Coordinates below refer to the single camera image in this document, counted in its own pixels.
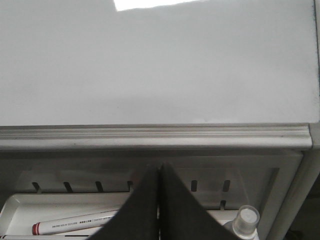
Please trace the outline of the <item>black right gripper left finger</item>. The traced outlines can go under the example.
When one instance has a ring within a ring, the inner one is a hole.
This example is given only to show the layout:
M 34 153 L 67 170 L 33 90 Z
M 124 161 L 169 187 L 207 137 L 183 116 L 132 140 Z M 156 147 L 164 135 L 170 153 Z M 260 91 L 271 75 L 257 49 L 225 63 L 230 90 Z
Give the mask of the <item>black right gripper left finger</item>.
M 90 240 L 158 239 L 158 169 L 148 166 L 138 186 L 116 215 Z

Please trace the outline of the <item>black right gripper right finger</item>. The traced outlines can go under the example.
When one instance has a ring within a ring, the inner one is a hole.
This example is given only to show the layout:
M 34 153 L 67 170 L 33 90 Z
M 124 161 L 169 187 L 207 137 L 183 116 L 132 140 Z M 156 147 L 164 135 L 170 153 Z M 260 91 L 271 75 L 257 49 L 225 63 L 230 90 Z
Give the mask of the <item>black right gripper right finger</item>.
M 162 240 L 236 238 L 207 213 L 169 163 L 161 166 L 159 175 L 159 221 Z

